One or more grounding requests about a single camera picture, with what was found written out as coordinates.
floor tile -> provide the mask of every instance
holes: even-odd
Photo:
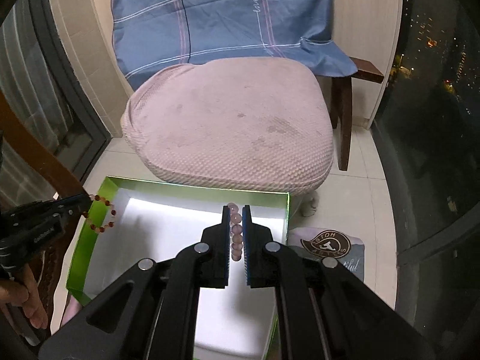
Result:
[[[106,148],[109,152],[132,153],[135,151],[129,146],[124,138],[113,138]]]
[[[105,151],[83,187],[88,193],[95,193],[105,176],[159,181],[143,164],[139,156],[119,151]]]
[[[371,136],[370,130],[365,130],[361,127],[354,127],[353,132],[357,136],[368,178],[385,180],[382,162],[378,156],[377,148],[375,147],[375,142]]]
[[[289,228],[321,227],[360,238],[365,244],[365,284],[375,289],[376,238],[374,210],[367,178],[330,174],[318,188],[320,203],[314,216],[295,214]]]
[[[375,292],[392,309],[397,297],[397,239],[390,194],[385,180],[370,179],[377,245]]]
[[[340,128],[333,131],[334,160],[330,174],[341,176],[367,177],[365,163],[363,162],[362,151],[355,133],[352,133],[350,143],[349,167],[346,172],[338,169],[338,158],[340,156]]]

finger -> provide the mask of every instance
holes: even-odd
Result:
[[[18,280],[22,281],[25,287],[28,288],[28,292],[30,292],[31,294],[38,291],[37,281],[35,280],[35,277],[33,276],[33,272],[30,269],[30,266],[28,264],[25,264],[21,272],[14,274],[14,276]]]
[[[11,280],[0,280],[0,303],[20,306],[27,300],[28,290],[25,286]]]
[[[25,313],[25,316],[30,319],[30,323],[33,327],[40,329],[45,326],[43,327],[45,329],[49,323],[49,320],[38,294],[37,281],[35,281],[33,272],[28,264],[26,264],[23,268],[22,278],[23,282],[28,288],[28,291],[30,292],[30,297],[22,305],[23,312]]]
[[[37,329],[46,329],[49,324],[49,319],[47,318],[47,313],[43,307],[39,307],[35,312],[34,316],[30,319],[30,323],[33,327]]]

pink seat cushion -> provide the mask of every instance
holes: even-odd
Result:
[[[301,195],[332,166],[322,91],[290,59],[165,68],[132,95],[121,122],[145,165],[172,183]]]

wooden chair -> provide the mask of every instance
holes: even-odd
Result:
[[[340,119],[340,157],[338,169],[346,171],[349,166],[350,142],[352,136],[352,78],[372,81],[381,84],[383,74],[372,62],[351,58],[357,65],[358,72],[348,77],[332,77],[332,103],[330,106],[330,121],[337,128]]]
[[[82,184],[63,164],[33,137],[11,110],[2,91],[0,91],[0,130],[3,138],[23,160],[37,171],[61,197],[86,193]],[[74,238],[80,215],[72,215],[65,227],[65,235],[45,253],[42,280],[38,292],[50,322],[53,315],[53,295],[62,273],[63,257]],[[30,263],[33,272],[35,266],[42,265],[37,258]]]

white tile floor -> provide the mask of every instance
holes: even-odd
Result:
[[[338,141],[339,133],[336,130],[336,148]],[[332,171],[318,188],[320,205],[317,213],[309,218],[294,216],[290,227],[330,228],[363,240],[365,283],[393,308],[397,290],[395,226],[382,164],[370,132],[354,127],[347,172],[339,171],[337,158],[335,150]],[[87,192],[97,192],[107,175],[157,180],[121,138],[113,139],[100,157],[85,183]],[[62,318],[67,297],[65,283],[82,224],[81,221],[76,237],[65,255],[61,280],[55,292],[52,331],[57,330]]]

